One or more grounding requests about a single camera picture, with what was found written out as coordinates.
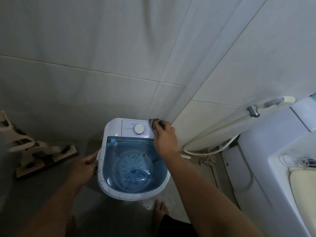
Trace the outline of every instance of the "person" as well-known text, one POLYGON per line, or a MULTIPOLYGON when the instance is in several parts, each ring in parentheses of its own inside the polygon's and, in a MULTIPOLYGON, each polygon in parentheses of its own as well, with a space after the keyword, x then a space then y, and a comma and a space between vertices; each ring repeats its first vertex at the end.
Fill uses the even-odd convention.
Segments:
MULTIPOLYGON (((169 122, 161 121, 163 129, 159 121, 155 122, 154 146, 176 184, 191 224, 172 219, 167 206, 156 201, 153 213, 155 235, 263 236, 216 186, 203 179, 193 165, 180 156, 175 128, 169 122)), ((97 153, 73 163, 65 183, 20 230, 18 237, 65 236, 73 200, 96 170, 97 153)))

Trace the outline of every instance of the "dial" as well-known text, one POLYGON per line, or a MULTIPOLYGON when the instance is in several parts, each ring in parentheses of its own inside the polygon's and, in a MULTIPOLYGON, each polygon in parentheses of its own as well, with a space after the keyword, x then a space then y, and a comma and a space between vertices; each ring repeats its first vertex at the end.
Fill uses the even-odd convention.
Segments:
POLYGON ((133 128, 136 135, 141 135, 145 131, 145 127, 142 124, 136 124, 133 128))

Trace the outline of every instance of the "person's left arm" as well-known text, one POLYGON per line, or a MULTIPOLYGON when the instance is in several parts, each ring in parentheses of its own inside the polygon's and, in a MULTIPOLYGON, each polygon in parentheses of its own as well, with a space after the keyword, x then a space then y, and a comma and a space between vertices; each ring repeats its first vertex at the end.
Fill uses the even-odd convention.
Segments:
POLYGON ((18 233, 18 237, 65 236, 73 200, 97 167, 97 154, 98 151, 73 163, 65 183, 45 203, 42 209, 26 223, 18 233))

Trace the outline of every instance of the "portable washing machine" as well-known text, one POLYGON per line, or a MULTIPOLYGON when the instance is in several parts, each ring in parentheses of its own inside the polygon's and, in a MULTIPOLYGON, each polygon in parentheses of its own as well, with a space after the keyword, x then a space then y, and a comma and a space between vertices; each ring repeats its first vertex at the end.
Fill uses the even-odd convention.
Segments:
POLYGON ((149 122, 116 118, 104 129, 98 183, 107 195, 141 200, 160 193, 170 173, 154 147, 149 122))

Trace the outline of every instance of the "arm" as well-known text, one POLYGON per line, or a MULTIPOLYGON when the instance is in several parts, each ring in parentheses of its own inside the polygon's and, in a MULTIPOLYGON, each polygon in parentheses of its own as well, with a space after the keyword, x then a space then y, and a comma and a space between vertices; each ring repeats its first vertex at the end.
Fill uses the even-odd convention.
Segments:
POLYGON ((18 237, 65 236, 72 203, 81 187, 90 179, 98 161, 98 152, 73 163, 65 183, 45 203, 42 209, 18 233, 18 237))
POLYGON ((178 153, 175 128, 155 123, 155 147, 180 194, 185 211, 199 236, 263 236, 216 186, 203 179, 178 153))

